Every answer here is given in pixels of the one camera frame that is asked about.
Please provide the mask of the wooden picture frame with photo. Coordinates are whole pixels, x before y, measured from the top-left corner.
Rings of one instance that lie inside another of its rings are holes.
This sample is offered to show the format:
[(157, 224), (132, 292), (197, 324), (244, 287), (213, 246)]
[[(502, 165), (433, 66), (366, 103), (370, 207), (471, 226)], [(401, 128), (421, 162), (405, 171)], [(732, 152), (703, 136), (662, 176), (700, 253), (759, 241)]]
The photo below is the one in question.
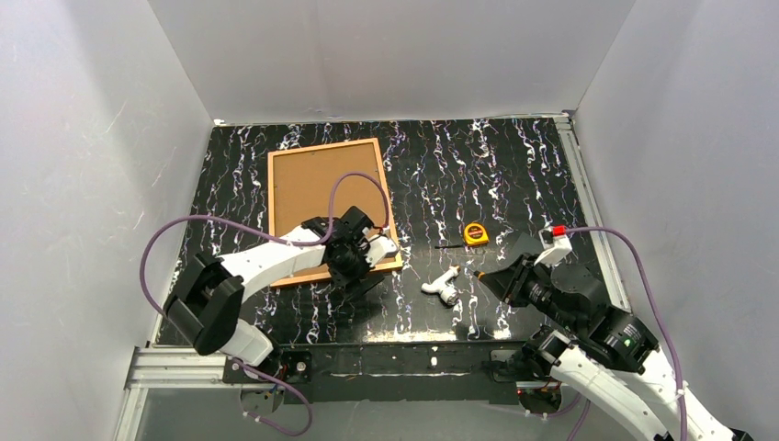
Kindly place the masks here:
[[(267, 156), (268, 229), (275, 236), (288, 233), (303, 221), (328, 216), (329, 200), (337, 179), (349, 172), (373, 177), (390, 196), (385, 166), (378, 138), (344, 141), (318, 146), (271, 152)], [(343, 215), (351, 206), (365, 212), (375, 225), (384, 225), (385, 205), (374, 184), (364, 177), (349, 176), (339, 185), (335, 196), (335, 213)], [(381, 260), (376, 272), (401, 270), (403, 260), (398, 252)], [(283, 278), (271, 288), (329, 280), (327, 266), (319, 266)]]

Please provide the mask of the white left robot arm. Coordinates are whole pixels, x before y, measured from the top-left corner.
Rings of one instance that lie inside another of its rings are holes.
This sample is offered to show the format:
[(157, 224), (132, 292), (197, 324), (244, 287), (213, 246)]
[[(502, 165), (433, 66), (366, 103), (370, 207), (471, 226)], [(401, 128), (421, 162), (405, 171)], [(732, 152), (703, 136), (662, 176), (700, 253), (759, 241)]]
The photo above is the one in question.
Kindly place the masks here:
[(185, 265), (163, 305), (163, 316), (201, 355), (222, 353), (251, 367), (275, 345), (240, 317), (258, 291), (300, 271), (326, 267), (347, 298), (382, 281), (378, 263), (399, 252), (396, 242), (356, 206), (343, 216), (305, 220), (287, 234), (239, 253), (199, 253)]

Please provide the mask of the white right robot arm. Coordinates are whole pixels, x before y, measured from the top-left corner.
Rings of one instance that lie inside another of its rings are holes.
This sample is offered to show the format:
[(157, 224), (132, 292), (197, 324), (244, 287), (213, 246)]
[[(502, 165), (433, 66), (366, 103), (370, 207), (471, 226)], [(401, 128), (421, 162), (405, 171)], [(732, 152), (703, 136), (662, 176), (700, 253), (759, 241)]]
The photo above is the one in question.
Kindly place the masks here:
[(568, 264), (563, 227), (523, 234), (512, 263), (476, 279), (512, 308), (533, 307), (542, 326), (513, 355), (492, 364), (505, 379), (554, 379), (608, 413), (637, 440), (749, 440), (694, 396), (677, 356), (634, 314), (617, 308), (587, 266)]

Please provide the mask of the yellow tape measure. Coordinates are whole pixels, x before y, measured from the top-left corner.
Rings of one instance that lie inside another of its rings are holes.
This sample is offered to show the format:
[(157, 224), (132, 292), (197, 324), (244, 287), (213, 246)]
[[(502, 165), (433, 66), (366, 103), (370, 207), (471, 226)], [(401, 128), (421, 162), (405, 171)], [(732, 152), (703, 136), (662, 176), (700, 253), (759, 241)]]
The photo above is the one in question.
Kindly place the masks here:
[(483, 246), (490, 242), (490, 237), (483, 225), (472, 222), (463, 230), (463, 242), (467, 247)]

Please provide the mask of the white plastic spray nozzle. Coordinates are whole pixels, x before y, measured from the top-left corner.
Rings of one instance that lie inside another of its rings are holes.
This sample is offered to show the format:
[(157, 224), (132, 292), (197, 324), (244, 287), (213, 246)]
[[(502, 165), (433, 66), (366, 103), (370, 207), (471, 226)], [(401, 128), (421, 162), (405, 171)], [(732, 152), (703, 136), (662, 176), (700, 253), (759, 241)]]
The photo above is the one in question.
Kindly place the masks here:
[(427, 295), (437, 296), (447, 307), (453, 307), (457, 303), (458, 292), (452, 280), (460, 274), (460, 266), (451, 266), (441, 276), (432, 282), (421, 285), (421, 292)]

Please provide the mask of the aluminium rail base frame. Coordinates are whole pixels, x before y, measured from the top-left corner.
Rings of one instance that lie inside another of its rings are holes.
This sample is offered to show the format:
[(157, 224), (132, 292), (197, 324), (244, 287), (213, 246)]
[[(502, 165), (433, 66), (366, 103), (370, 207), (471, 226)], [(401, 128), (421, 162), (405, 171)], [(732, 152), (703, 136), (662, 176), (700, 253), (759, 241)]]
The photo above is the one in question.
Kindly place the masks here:
[(546, 380), (500, 382), (497, 343), (303, 345), (282, 385), (183, 347), (133, 357), (117, 440), (601, 440), (596, 410)]

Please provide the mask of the aluminium side rail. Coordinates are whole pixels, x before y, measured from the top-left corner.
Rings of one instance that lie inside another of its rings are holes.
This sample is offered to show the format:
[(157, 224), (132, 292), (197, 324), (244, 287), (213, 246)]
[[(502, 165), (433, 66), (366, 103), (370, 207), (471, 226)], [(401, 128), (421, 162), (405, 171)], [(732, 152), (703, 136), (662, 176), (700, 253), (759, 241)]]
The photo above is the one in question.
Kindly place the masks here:
[[(587, 176), (585, 164), (581, 155), (581, 146), (576, 137), (573, 119), (567, 115), (552, 118), (560, 136), (563, 151), (571, 171), (572, 179), (577, 189), (582, 206), (582, 212), (587, 226), (602, 226), (603, 221), (593, 189)], [(604, 274), (604, 283), (608, 289), (611, 302), (627, 312), (632, 312), (625, 286), (615, 261), (608, 234), (605, 232), (591, 232), (593, 247), (598, 263)]]

